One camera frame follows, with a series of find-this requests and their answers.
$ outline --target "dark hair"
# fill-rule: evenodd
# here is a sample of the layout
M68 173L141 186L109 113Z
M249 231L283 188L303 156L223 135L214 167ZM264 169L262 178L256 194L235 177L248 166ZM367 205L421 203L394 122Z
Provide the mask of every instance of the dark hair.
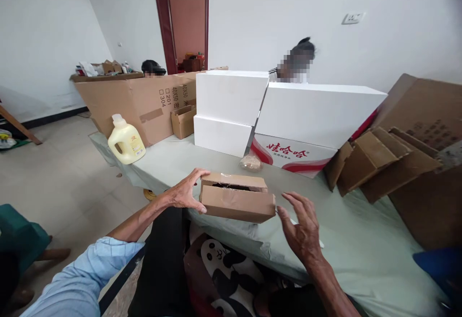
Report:
M162 68L159 63L153 61L152 59L147 59L141 64L141 71L146 74L154 74L158 76L165 75L166 71Z
M309 42L309 37L300 40L300 42L292 49L292 51L306 51L314 58L315 46Z

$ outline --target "yellow plastic bottle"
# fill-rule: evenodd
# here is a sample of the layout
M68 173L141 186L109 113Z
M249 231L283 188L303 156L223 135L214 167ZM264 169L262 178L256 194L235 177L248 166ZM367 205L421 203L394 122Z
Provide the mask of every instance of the yellow plastic bottle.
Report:
M146 154L146 148L140 138L140 134L131 124L125 122L120 114L112 115L114 129L107 140L107 144L115 157L122 164L131 164ZM122 153L117 151L119 145Z

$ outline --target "table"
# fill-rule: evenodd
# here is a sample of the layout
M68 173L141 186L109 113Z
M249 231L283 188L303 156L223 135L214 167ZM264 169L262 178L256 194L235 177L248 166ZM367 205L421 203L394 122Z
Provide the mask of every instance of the table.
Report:
M344 198L331 192L323 174L315 179L264 164L251 173L239 168L240 159L194 145L194 134L179 140L174 135L146 149L139 161L121 164L101 133L90 139L110 165L118 166L134 186L160 194L186 177L194 168L265 179L276 204L296 220L292 206L281 193L296 191L316 206L323 255L334 269L342 289L371 316L433 316L438 301L446 297L412 259L422 251L388 197L369 204L357 190ZM199 197L200 181L193 195ZM218 241L298 282L308 280L304 267L289 248L278 217L260 225L199 215L191 219Z

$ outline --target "white box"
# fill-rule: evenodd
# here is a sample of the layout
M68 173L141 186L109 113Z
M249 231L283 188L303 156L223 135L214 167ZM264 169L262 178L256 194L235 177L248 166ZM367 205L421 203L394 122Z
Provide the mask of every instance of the white box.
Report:
M197 115L254 126L268 72L211 70L196 75Z
M249 141L251 126L219 119L194 116L194 144L242 158Z
M251 150L263 163L314 178L337 152L336 149L255 134Z
M386 97L363 86L270 82L255 132L338 149Z

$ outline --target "bottle cap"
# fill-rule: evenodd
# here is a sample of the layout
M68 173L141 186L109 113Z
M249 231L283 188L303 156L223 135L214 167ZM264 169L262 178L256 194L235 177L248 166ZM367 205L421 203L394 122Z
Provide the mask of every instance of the bottle cap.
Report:
M115 127L120 127L127 124L127 122L125 122L125 120L122 118L122 115L120 114L112 115L112 120Z

